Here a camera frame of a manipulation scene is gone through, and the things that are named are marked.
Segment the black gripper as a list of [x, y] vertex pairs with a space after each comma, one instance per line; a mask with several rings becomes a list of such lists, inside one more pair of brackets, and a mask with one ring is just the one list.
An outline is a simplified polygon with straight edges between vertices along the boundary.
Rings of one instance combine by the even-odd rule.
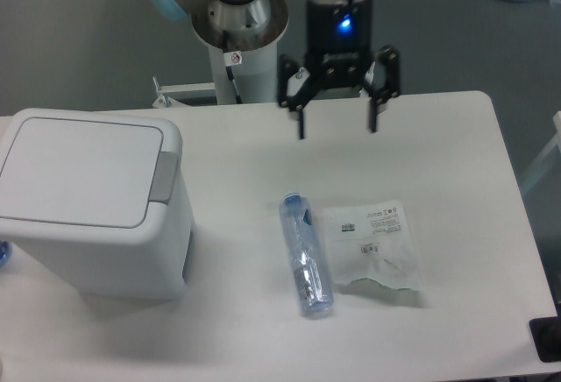
[[[307, 50], [304, 66], [282, 54], [277, 62], [277, 104], [288, 109], [305, 139], [304, 109], [321, 89], [353, 88], [368, 94], [368, 130], [378, 130], [378, 115], [401, 95], [400, 54], [383, 46], [372, 54], [373, 0], [306, 1]], [[376, 69], [383, 75], [375, 84]]]

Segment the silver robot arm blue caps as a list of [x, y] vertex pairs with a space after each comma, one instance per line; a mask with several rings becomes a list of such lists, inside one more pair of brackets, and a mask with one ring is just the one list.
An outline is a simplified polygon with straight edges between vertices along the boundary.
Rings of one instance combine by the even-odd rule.
[[209, 52], [217, 101], [276, 103], [298, 123], [317, 94], [352, 88], [369, 98], [376, 131], [386, 103], [401, 93], [400, 56], [373, 50], [373, 0], [304, 0], [306, 51], [277, 51], [288, 23], [285, 0], [151, 0], [167, 18], [190, 17]]

